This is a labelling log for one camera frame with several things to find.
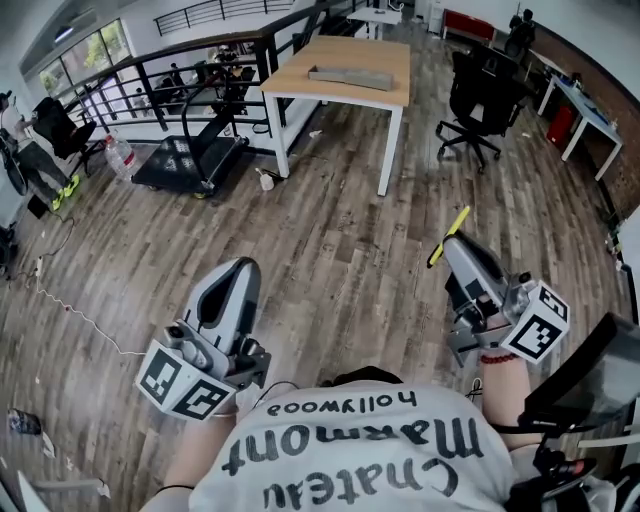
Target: brick wall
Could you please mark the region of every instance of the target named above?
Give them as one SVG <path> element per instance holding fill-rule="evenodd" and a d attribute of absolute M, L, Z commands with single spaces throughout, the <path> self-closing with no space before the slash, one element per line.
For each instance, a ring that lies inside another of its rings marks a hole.
<path fill-rule="evenodd" d="M 533 49 L 552 59 L 565 71 L 580 73 L 585 91 L 609 120 L 618 120 L 618 133 L 624 146 L 603 180 L 618 215 L 621 219 L 629 217 L 640 206 L 640 101 L 580 50 L 543 27 L 536 30 Z M 611 141 L 593 127 L 585 130 L 584 140 L 594 162 L 600 167 L 613 148 Z"/>

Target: gray block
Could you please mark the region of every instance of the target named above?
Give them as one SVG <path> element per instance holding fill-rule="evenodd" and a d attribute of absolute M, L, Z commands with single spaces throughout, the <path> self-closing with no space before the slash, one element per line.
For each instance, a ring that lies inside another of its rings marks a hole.
<path fill-rule="evenodd" d="M 341 82 L 359 87 L 369 87 L 380 91 L 393 88 L 393 75 L 367 69 L 321 68 L 313 66 L 309 70 L 309 80 Z"/>

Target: white t-shirt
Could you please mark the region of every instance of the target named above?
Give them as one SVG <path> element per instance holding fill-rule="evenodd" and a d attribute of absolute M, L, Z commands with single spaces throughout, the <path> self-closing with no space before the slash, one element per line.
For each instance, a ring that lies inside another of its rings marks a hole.
<path fill-rule="evenodd" d="M 0 112 L 0 128 L 4 128 L 18 142 L 18 151 L 25 148 L 33 139 L 24 130 L 16 130 L 16 125 L 20 121 L 20 114 L 17 109 L 10 105 L 6 110 Z"/>
<path fill-rule="evenodd" d="M 530 473 L 534 451 L 510 455 L 452 390 L 305 389 L 247 415 L 195 490 L 162 491 L 143 510 L 497 512 L 519 480 L 512 457 Z"/>

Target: bracelet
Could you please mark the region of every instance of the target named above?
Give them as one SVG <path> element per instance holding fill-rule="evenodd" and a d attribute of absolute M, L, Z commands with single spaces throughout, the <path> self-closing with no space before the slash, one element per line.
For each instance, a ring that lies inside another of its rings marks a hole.
<path fill-rule="evenodd" d="M 230 412 L 214 412 L 211 415 L 211 417 L 212 418 L 232 418 L 233 416 L 238 414 L 239 411 L 240 409 L 238 409 L 238 406 L 236 405 Z"/>
<path fill-rule="evenodd" d="M 498 356 L 498 357 L 490 357 L 487 355 L 480 356 L 480 362 L 484 364 L 500 364 L 500 363 L 506 363 L 507 361 L 513 361 L 514 359 L 518 359 L 517 354 L 509 354 L 506 356 Z"/>

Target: yellow handle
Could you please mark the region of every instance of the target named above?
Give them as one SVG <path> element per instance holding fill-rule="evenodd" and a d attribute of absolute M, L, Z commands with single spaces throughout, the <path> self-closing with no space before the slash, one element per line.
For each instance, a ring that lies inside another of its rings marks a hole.
<path fill-rule="evenodd" d="M 462 209 L 462 211 L 456 217 L 456 220 L 453 221 L 453 224 L 451 224 L 449 231 L 447 231 L 447 236 L 454 235 L 456 231 L 460 229 L 460 226 L 464 222 L 464 219 L 467 218 L 467 215 L 469 215 L 470 211 L 471 211 L 471 208 L 469 206 L 465 206 Z M 433 267 L 436 264 L 436 262 L 440 259 L 440 256 L 442 256 L 443 252 L 444 252 L 444 246 L 442 245 L 442 242 L 440 242 L 436 246 L 436 248 L 433 250 L 429 258 L 427 259 L 427 268 Z"/>

